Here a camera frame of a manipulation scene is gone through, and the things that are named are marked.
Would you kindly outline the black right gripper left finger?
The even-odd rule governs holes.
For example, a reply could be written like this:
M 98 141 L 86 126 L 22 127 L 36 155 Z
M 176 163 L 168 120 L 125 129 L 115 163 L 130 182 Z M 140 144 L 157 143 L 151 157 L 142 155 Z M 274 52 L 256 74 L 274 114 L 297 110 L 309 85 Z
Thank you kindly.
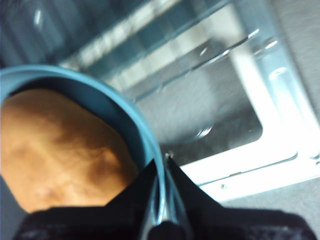
M 53 207 L 27 215 L 15 240 L 136 240 L 156 177 L 151 161 L 114 199 L 103 206 Z

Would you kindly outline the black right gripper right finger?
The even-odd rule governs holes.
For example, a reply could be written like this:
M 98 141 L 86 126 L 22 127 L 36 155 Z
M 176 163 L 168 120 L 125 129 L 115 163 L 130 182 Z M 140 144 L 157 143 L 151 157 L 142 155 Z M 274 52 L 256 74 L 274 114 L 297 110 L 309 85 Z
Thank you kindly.
M 281 210 L 223 207 L 166 154 L 164 162 L 196 240 L 315 240 L 299 215 Z

